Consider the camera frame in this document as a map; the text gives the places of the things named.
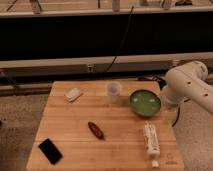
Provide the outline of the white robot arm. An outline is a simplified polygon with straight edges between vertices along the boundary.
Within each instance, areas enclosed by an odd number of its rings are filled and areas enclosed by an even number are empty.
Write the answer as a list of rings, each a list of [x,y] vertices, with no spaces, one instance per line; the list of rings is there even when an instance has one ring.
[[[170,69],[165,74],[166,85],[161,91],[165,107],[176,108],[188,98],[213,115],[213,86],[205,82],[207,77],[208,68],[200,61]]]

